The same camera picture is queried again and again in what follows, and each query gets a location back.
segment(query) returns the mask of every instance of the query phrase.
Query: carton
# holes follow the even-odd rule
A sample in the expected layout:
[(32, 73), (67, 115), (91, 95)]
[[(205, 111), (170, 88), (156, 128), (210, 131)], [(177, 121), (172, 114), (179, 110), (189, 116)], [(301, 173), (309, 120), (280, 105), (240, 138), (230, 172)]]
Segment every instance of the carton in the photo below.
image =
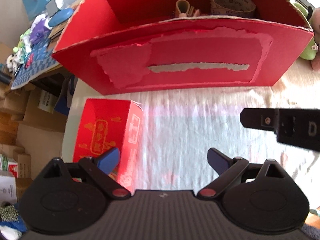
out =
[(18, 177), (18, 163), (14, 159), (8, 159), (8, 171), (11, 172), (15, 178)]
[(29, 91), (12, 91), (0, 101), (0, 111), (7, 114), (24, 114), (29, 98)]
[[(82, 0), (52, 56), (102, 95), (273, 86), (313, 37), (289, 0), (251, 0), (253, 18), (173, 19), (177, 1)], [(210, 14), (210, 0), (187, 1)]]
[(26, 189), (31, 185), (32, 179), (16, 179), (17, 200), (19, 201)]
[(17, 162), (16, 178), (31, 177), (31, 156), (22, 152), (14, 152), (13, 159)]
[(7, 158), (13, 158), (14, 152), (24, 152), (24, 147), (9, 144), (0, 144), (0, 153)]
[(110, 174), (123, 187), (133, 191), (134, 168), (143, 110), (133, 101), (87, 99), (82, 113), (73, 162), (97, 157), (117, 147), (120, 162)]
[(0, 171), (0, 205), (8, 202), (17, 202), (16, 178), (9, 171)]
[(56, 111), (48, 113), (41, 110), (39, 108), (41, 92), (42, 90), (40, 88), (32, 90), (30, 92), (24, 115), (13, 115), (11, 120), (42, 130), (64, 132), (67, 123), (67, 116)]

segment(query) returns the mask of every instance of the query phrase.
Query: table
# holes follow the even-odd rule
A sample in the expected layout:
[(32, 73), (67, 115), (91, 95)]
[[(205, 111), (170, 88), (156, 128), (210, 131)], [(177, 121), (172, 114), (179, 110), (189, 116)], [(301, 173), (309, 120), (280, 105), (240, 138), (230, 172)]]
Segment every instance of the table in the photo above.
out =
[[(312, 2), (320, 6), (320, 0)], [(102, 96), (78, 81), (66, 125), (62, 158), (72, 161), (77, 129), (87, 98), (134, 100), (143, 104), (144, 119), (136, 162), (140, 189), (197, 192), (217, 174), (206, 154), (215, 147), (250, 162), (276, 159), (309, 199), (320, 206), (319, 154), (276, 143), (272, 132), (245, 129), (239, 114), (245, 107), (320, 108), (320, 74), (298, 58), (273, 87), (202, 88)]]
[(25, 86), (41, 74), (61, 67), (61, 64), (51, 57), (53, 49), (47, 50), (50, 43), (48, 36), (49, 33), (38, 44), (33, 46), (31, 52), (34, 54), (33, 61), (28, 68), (25, 68), (24, 65), (20, 68), (12, 83), (12, 90)]

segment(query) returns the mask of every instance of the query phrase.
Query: blue cloth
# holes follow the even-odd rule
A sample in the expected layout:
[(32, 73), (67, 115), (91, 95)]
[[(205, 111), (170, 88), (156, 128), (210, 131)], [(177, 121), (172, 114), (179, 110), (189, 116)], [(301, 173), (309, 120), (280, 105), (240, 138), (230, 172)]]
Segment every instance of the blue cloth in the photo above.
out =
[(318, 228), (304, 224), (301, 231), (310, 236), (314, 240), (320, 240), (320, 230)]
[[(15, 207), (16, 210), (18, 210), (19, 212), (19, 203), (16, 203), (13, 205)], [(9, 228), (14, 228), (14, 229), (17, 229), (19, 230), (20, 232), (24, 233), (27, 231), (27, 228), (21, 218), (20, 215), (18, 215), (18, 222), (3, 222), (3, 221), (0, 221), (0, 226), (7, 226)]]
[(53, 50), (47, 51), (50, 43), (49, 34), (46, 34), (38, 44), (33, 46), (31, 52), (31, 54), (33, 53), (33, 61), (27, 69), (24, 65), (20, 68), (12, 84), (12, 90), (23, 87), (29, 81), (59, 64), (51, 57)]

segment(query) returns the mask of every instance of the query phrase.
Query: red gift box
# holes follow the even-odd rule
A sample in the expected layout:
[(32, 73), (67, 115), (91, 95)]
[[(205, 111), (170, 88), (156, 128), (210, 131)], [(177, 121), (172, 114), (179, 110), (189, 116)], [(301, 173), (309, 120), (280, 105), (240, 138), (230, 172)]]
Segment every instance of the red gift box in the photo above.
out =
[(18, 177), (18, 163), (16, 161), (8, 160), (8, 166), (9, 166), (9, 171), (15, 176), (16, 178)]
[(258, 19), (171, 19), (176, 1), (82, 0), (52, 56), (103, 95), (272, 86), (313, 37), (289, 0), (252, 0)]
[(143, 110), (128, 100), (87, 99), (82, 113), (73, 162), (97, 157), (117, 147), (120, 162), (109, 175), (123, 187), (133, 191), (138, 141)]

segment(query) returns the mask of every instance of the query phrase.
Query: tape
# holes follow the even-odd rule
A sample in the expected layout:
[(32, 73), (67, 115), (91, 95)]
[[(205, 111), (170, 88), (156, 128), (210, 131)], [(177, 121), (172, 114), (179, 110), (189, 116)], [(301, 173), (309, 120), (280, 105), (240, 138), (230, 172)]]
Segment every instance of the tape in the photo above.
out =
[(212, 15), (253, 18), (256, 5), (251, 0), (211, 0)]

